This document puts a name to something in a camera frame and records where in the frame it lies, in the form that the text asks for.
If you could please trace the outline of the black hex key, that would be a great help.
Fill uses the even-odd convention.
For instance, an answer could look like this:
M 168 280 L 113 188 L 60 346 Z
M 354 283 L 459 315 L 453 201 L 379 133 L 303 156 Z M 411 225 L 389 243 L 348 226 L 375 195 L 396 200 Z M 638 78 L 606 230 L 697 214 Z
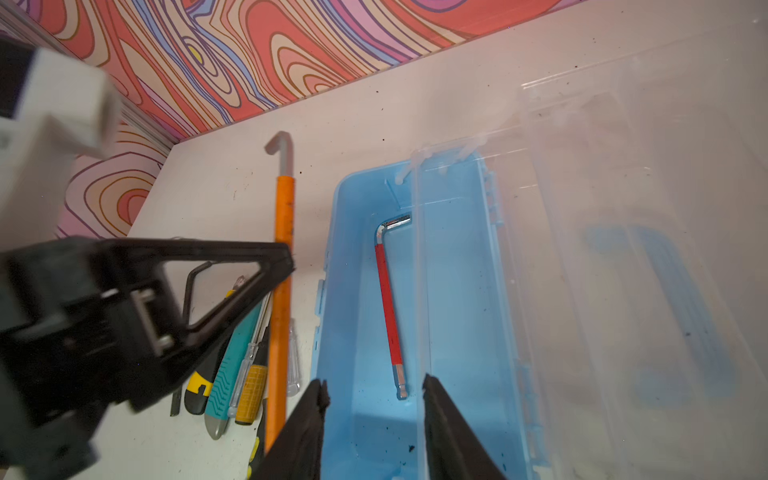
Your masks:
M 182 317 L 186 322 L 189 322 L 192 300 L 194 293 L 194 284 L 196 277 L 203 271 L 209 269 L 213 265 L 212 262 L 204 262 L 195 268 L 193 268 L 187 275 L 185 283 L 184 298 L 182 303 Z M 176 417 L 180 414 L 181 401 L 182 401 L 183 386 L 179 386 L 172 394 L 170 416 Z

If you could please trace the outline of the yellow black utility knife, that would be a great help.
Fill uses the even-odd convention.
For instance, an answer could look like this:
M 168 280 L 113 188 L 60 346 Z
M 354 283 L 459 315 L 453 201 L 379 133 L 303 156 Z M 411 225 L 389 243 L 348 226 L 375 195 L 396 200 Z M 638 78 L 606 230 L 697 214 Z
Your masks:
M 229 337 L 206 357 L 190 377 L 183 395 L 184 406 L 188 413 L 202 415 L 205 412 L 228 343 Z

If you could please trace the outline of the teal utility knife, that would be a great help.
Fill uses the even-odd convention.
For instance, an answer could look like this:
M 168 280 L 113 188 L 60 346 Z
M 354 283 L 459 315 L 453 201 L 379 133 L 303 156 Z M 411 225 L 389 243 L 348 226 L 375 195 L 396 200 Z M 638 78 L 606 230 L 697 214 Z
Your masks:
M 204 413 L 205 428 L 213 440 L 219 440 L 229 422 L 229 408 L 236 381 L 245 359 L 248 346 L 261 317 L 262 303 L 247 314 L 233 331 L 219 369 Z

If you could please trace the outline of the orange hex key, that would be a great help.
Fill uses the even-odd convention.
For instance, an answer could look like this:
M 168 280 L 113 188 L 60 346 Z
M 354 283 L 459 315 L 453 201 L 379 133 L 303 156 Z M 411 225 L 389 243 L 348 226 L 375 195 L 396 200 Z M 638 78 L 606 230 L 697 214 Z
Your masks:
M 294 146 L 291 135 L 279 131 L 266 144 L 269 155 L 279 155 L 276 190 L 275 240 L 292 252 L 294 239 Z M 289 334 L 291 318 L 291 280 L 287 278 L 273 293 L 268 363 L 268 403 L 264 420 L 264 451 L 269 452 L 286 421 Z

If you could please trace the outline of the red hex key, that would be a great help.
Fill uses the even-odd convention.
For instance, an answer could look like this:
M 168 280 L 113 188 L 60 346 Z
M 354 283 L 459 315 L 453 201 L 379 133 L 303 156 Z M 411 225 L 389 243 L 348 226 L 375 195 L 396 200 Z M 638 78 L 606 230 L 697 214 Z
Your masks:
M 396 398 L 400 401 L 406 400 L 408 398 L 408 388 L 402 349 L 400 345 L 394 295 L 384 242 L 388 232 L 404 227 L 410 222 L 410 214 L 401 215 L 399 217 L 395 217 L 393 219 L 382 222 L 376 229 L 374 246 L 382 307 L 385 319 L 387 343 L 393 371 L 393 380 L 396 389 Z

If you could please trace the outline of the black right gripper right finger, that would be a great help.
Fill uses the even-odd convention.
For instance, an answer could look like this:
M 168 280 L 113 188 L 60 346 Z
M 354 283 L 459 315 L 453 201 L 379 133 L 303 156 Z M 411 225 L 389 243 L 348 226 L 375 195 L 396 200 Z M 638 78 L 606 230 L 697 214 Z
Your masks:
M 423 381 L 424 433 L 430 479 L 504 479 L 440 380 Z

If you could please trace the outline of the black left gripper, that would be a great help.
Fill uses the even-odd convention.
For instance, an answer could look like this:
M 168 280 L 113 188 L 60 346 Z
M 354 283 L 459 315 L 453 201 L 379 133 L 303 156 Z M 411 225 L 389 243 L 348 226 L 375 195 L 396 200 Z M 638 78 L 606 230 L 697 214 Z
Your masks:
M 179 314 L 165 243 L 66 239 L 1 257 L 1 463 L 66 479 L 97 459 L 113 404 L 143 410 L 177 385 Z

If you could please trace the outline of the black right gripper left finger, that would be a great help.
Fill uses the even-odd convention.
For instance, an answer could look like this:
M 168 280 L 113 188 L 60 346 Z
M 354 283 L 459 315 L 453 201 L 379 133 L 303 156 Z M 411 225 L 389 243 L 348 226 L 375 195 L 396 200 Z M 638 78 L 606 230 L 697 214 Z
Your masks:
M 327 382 L 314 379 L 296 404 L 277 440 L 249 462 L 248 479 L 320 479 Z

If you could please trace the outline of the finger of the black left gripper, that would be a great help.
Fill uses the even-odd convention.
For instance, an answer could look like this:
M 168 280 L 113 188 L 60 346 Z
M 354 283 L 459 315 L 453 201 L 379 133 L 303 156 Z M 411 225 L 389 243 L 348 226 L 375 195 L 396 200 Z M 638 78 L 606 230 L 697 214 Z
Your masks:
M 281 243 L 123 239 L 95 245 L 102 284 L 115 290 L 109 321 L 118 351 L 131 368 L 187 372 L 294 270 L 289 247 Z M 256 272 L 233 296 L 219 301 L 191 324 L 182 319 L 168 263 L 251 264 Z

